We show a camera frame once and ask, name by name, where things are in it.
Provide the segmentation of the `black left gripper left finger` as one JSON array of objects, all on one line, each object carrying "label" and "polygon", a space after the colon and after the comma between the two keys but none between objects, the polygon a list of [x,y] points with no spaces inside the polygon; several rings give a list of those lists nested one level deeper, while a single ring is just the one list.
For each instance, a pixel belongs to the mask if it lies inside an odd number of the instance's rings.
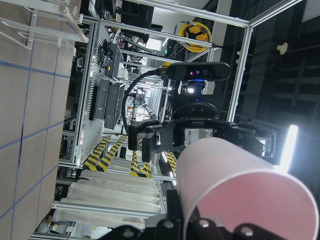
[{"label": "black left gripper left finger", "polygon": [[145,221],[145,229],[121,225],[102,236],[103,240],[181,240],[183,238],[183,214],[178,191],[166,191],[166,213],[151,216]]}]

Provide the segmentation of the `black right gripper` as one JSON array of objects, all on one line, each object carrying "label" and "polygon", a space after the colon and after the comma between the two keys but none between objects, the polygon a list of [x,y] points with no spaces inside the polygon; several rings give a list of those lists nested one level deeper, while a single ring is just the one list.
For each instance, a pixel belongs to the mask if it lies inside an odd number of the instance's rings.
[{"label": "black right gripper", "polygon": [[157,153],[182,151],[204,138],[224,139],[259,158],[273,158],[277,132],[252,118],[227,122],[214,105],[189,101],[170,120],[132,122],[127,134],[128,149],[141,151],[142,161],[149,163]]}]

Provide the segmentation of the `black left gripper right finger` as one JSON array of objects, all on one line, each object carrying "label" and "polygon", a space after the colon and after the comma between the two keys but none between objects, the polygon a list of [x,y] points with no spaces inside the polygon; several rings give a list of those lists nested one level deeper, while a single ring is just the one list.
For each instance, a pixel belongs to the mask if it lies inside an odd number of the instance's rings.
[{"label": "black left gripper right finger", "polygon": [[256,240],[254,227],[240,224],[228,230],[218,217],[201,216],[196,207],[184,218],[186,240]]}]

